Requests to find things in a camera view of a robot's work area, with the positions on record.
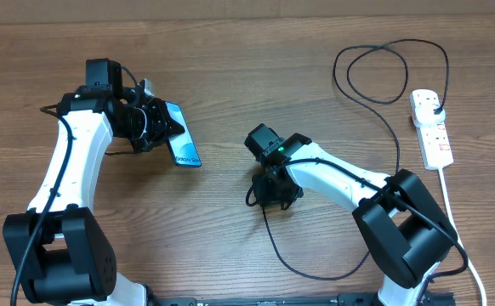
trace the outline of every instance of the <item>power strip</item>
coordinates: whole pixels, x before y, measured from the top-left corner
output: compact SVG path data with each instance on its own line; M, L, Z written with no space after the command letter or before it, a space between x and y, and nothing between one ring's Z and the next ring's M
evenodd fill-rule
M410 104L425 169L438 170L451 165L453 155L446 126L444 121L440 122L443 118L433 116L432 111L435 105L439 105L438 95L428 89L414 90L410 95ZM433 116L433 122L428 121L431 116ZM426 118L424 124L416 124L417 118L420 117Z

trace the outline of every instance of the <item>wooden surface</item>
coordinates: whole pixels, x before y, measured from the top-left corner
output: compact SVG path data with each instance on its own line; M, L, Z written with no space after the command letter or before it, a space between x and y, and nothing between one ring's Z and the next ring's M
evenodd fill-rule
M418 14L495 14L495 0L0 0L0 25Z
M83 84L85 60L102 57L151 79L160 97L183 108L203 162L198 169L175 167L165 147L104 159L94 212L120 272L160 297L376 291L382 273L372 259L332 282L282 267L260 209L244 205L258 165L243 141L264 122L282 136L302 133L346 161L391 173L389 133L333 88L331 67L344 47L405 37L435 41L449 54L447 127L455 163L446 170L448 189L467 252L495 305L495 15L0 26L0 305L8 303L14 278L3 220L23 212L36 194L56 140L56 120L37 109ZM407 93L442 93L437 49L416 43L396 49L410 67ZM339 63L341 82L357 54ZM385 53L352 71L356 86L379 99L396 95L403 77L401 62ZM401 166L418 173L442 203L437 173L423 169L407 94L376 108L401 141ZM127 148L115 139L110 150ZM270 209L269 220L283 257L307 273L340 275L367 250L353 218L311 191L286 212ZM442 269L459 264L452 252ZM430 289L454 292L459 305L479 303L469 273Z

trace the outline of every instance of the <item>robotic arm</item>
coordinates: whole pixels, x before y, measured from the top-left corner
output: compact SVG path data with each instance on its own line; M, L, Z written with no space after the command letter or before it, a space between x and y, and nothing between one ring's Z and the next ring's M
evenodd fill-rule
M253 176L256 203L279 203L285 210L303 195L303 188L335 201L352 212L374 261L385 273L374 305L417 304L427 277L453 244L416 216L399 227L391 218L405 210L404 201L453 239L458 236L415 174L404 169L393 176L372 173L329 155L303 135L284 139L264 124L247 136L245 145L268 169Z
M179 107L156 98L148 80L137 83L133 77L135 87L124 87L122 70L126 69L108 59L87 61L86 85L66 93L56 105L61 118L59 137L40 190L27 212L9 215L4 222L3 238L16 269L30 237L37 236L20 277L31 303L158 305L148 286L117 273L113 248L94 219L100 164L114 136L129 139L132 153L147 152L166 142L177 165L199 167L201 163ZM69 141L71 154L64 176L49 213L43 214ZM42 227L35 230L40 218ZM44 248L62 238L66 249Z

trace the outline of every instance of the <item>white power cord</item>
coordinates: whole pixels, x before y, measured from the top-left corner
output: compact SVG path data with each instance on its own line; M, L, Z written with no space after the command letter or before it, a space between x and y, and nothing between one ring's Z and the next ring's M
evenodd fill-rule
M444 170L442 170L441 167L438 168L438 175L441 178L441 186L442 186L442 195L444 196L444 205L446 206L446 214L448 216L448 219L450 220L450 224L453 226L453 228L458 232L458 229L455 226L455 222L453 222L453 215L452 215L452 208L450 207L450 200L448 199L448 190L446 188L446 181L444 180ZM459 237L459 232L458 232L458 242L461 245L461 247L464 248L463 242L461 242L461 238ZM480 296L481 296L481 301L482 301L482 306L486 306L486 289L484 288L484 284L482 284L482 279L478 275L478 272L476 272L475 266L472 264L469 258L469 269L472 275L475 277L476 284L478 285L478 288L480 289Z

